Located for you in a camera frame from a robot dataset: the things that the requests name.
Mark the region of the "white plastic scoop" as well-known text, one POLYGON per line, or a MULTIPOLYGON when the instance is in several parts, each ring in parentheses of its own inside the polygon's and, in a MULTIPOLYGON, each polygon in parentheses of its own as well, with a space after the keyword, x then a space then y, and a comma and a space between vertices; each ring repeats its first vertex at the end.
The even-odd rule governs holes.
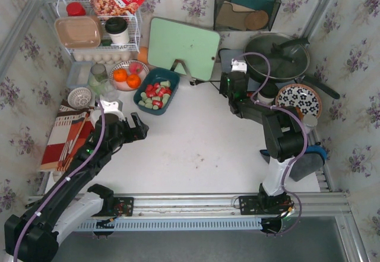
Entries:
POLYGON ((90 112, 90 122, 93 126, 93 128, 96 127, 96 122, 101 118, 102 112, 100 109, 95 109, 90 112))

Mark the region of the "teal storage basket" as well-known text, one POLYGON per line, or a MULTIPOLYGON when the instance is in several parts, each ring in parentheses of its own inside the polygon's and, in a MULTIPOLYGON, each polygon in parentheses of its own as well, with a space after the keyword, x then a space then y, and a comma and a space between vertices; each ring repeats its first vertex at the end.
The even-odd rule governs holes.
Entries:
MULTIPOLYGON (((172 99, 174 98, 174 95, 175 95, 175 93, 179 87, 179 82, 180 82, 180 76, 177 73, 170 71, 170 70, 167 70, 167 69, 164 69, 164 68, 155 68, 148 73, 146 78, 142 81, 142 84, 139 86, 139 88, 135 92, 134 98, 133 98, 134 103, 144 112, 150 113, 152 115, 157 115, 157 116, 162 115, 166 112, 166 110, 169 107, 172 99), (172 94, 169 95, 170 99, 168 100, 168 102, 166 104, 163 104, 163 107, 161 109, 154 111, 152 109, 140 106, 138 104, 138 102, 140 100, 142 100, 141 93, 145 92, 146 87, 149 84, 154 86, 155 83, 160 83, 161 81, 167 81, 167 80, 169 80, 171 83, 171 86, 169 88, 171 89, 172 94)), ((158 95, 158 92, 161 88, 167 88, 167 87, 160 85, 159 88, 155 89, 157 95, 158 95)), ((152 103, 153 102, 153 100, 151 98, 147 98, 146 100, 142 100, 142 101, 144 101, 145 103, 152 103)))

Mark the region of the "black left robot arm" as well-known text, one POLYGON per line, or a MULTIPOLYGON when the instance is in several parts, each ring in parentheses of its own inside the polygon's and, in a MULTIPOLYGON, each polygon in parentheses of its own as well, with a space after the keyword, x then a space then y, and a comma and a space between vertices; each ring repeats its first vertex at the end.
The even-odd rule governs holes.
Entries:
POLYGON ((68 169, 22 216, 4 224, 5 250, 14 261, 52 261, 63 240, 83 221, 113 204, 113 191, 95 184, 77 202, 74 198, 118 148, 146 138, 149 127, 132 113, 134 127, 112 113, 102 114, 94 131, 77 150, 68 169))

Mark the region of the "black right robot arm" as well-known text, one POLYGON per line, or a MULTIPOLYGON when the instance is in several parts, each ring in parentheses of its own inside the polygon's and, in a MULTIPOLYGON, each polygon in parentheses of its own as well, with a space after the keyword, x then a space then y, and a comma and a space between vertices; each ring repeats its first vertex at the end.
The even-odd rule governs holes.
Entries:
POLYGON ((254 202, 263 213, 279 214, 292 205, 285 190, 286 179, 295 158, 307 148, 307 136, 295 108, 262 103, 250 96, 247 88, 248 76, 244 72, 221 74, 219 93, 228 98, 232 114, 263 127, 265 149, 261 154, 269 158, 269 167, 254 202))

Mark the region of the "clear storage box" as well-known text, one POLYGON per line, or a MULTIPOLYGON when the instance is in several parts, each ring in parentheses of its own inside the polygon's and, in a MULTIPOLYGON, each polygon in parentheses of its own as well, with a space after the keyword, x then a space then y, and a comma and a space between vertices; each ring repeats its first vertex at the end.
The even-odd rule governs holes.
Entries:
POLYGON ((75 61, 71 65, 66 87, 71 90, 79 87, 86 87, 92 66, 93 62, 91 61, 75 61))

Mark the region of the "clear glass cup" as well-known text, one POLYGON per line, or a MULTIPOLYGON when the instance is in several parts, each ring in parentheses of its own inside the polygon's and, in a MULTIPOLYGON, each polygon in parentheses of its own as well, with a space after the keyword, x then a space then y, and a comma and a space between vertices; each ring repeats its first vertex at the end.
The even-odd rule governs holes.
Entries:
POLYGON ((101 97, 108 102, 114 102, 118 99, 118 91, 109 80, 100 82, 99 92, 101 97))

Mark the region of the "striped orange cloth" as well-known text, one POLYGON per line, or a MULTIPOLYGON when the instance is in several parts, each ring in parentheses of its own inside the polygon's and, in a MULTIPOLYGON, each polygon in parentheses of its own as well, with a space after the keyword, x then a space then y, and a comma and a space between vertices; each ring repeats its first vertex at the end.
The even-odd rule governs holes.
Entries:
POLYGON ((94 130, 90 122, 93 107, 72 108, 66 100, 61 102, 39 170, 65 171, 75 153, 94 130))

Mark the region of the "green tinted glass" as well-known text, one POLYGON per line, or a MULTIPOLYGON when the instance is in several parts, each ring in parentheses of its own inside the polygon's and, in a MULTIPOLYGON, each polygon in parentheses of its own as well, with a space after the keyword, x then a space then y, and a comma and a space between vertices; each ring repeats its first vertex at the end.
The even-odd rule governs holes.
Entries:
POLYGON ((88 85, 96 93, 100 94, 102 92, 103 80, 107 80, 108 75, 106 67, 103 64, 94 64, 90 68, 90 75, 88 78, 88 85))

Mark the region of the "glass fruit plate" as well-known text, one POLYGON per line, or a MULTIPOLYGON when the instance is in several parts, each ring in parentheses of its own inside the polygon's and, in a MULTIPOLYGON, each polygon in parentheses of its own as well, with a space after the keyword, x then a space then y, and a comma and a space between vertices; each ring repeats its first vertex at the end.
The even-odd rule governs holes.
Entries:
POLYGON ((142 84, 149 72, 148 66, 140 61, 123 61, 111 69, 109 80, 120 91, 133 91, 142 84))

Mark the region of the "black mesh holder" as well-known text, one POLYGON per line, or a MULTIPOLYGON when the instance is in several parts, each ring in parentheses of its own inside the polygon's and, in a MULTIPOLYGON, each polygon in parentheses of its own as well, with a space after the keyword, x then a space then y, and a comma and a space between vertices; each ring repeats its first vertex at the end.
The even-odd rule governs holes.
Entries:
POLYGON ((271 31, 281 0, 215 0, 213 29, 216 31, 271 31), (267 25, 260 30, 248 30, 245 17, 254 11, 265 11, 269 16, 267 25))

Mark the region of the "flower pattern plate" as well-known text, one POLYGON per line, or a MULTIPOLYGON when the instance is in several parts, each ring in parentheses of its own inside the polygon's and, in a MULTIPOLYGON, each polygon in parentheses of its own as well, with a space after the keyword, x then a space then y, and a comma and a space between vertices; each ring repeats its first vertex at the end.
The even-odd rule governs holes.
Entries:
POLYGON ((303 115, 317 119, 322 112, 322 101, 317 92, 304 84, 289 84, 282 87, 275 99, 277 106, 298 108, 303 115))

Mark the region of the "white egg tray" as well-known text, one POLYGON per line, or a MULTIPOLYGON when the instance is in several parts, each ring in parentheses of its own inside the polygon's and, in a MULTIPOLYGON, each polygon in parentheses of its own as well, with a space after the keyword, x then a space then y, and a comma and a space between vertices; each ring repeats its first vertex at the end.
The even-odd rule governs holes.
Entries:
POLYGON ((77 62, 87 61, 97 64, 118 64, 123 61, 130 60, 133 56, 133 52, 73 52, 74 59, 77 62))

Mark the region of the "green cutting board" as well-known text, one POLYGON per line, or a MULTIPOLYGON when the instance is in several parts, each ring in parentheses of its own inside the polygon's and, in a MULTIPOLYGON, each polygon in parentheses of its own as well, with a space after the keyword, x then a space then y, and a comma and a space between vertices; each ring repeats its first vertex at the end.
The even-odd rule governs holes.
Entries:
POLYGON ((148 63, 170 69, 176 60, 185 63, 193 78, 211 79, 220 34, 178 21, 154 17, 148 43, 148 63))

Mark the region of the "orange fruit behind board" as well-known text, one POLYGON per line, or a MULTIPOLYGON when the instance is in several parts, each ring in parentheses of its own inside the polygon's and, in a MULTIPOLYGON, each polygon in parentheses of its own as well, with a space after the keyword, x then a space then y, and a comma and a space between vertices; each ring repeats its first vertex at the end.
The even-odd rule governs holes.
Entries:
POLYGON ((137 60, 148 65, 148 47, 144 47, 144 46, 140 47, 137 60))

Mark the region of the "blue white bottle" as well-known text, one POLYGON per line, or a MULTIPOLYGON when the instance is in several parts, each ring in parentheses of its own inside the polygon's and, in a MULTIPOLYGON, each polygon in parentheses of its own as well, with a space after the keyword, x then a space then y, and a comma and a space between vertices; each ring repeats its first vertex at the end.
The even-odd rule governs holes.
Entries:
POLYGON ((303 116, 302 123, 306 133, 309 134, 318 125, 318 119, 311 114, 306 114, 303 116))

